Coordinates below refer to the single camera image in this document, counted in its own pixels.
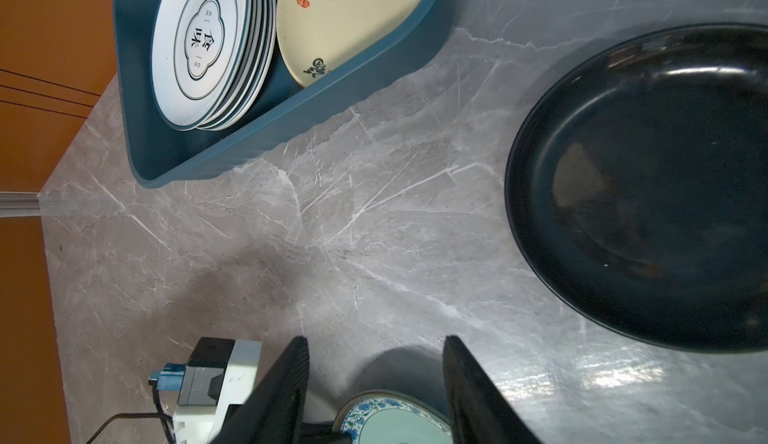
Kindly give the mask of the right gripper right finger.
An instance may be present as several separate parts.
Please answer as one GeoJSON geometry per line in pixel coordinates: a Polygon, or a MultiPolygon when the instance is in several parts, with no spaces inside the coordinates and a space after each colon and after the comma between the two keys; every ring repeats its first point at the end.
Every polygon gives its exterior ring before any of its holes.
{"type": "Polygon", "coordinates": [[[444,342],[443,375],[454,443],[539,443],[462,340],[444,342]]]}

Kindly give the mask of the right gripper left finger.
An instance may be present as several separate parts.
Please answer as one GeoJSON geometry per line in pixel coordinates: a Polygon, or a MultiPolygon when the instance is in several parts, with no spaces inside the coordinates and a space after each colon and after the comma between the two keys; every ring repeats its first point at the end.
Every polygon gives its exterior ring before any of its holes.
{"type": "Polygon", "coordinates": [[[309,368],[308,341],[297,336],[213,443],[298,443],[309,368]]]}

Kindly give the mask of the cream calligraphy plate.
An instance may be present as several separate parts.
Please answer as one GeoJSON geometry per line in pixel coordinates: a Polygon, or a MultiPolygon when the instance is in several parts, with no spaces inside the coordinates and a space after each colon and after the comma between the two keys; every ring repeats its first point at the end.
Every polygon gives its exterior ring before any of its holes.
{"type": "Polygon", "coordinates": [[[421,0],[277,0],[284,63],[306,88],[386,36],[421,0]]]}

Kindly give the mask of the teal patterned plate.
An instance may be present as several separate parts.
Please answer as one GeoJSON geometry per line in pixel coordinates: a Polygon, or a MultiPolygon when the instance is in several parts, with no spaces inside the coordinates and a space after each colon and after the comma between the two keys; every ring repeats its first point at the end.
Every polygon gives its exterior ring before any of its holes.
{"type": "Polygon", "coordinates": [[[453,443],[448,419],[408,395],[385,390],[353,396],[337,414],[333,431],[352,443],[453,443]]]}

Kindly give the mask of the white flower pattern plate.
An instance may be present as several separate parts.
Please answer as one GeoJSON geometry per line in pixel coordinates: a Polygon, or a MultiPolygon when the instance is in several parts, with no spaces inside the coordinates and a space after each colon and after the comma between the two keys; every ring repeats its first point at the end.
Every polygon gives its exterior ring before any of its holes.
{"type": "Polygon", "coordinates": [[[231,83],[251,0],[160,0],[150,77],[161,118],[175,130],[201,125],[231,83]]]}

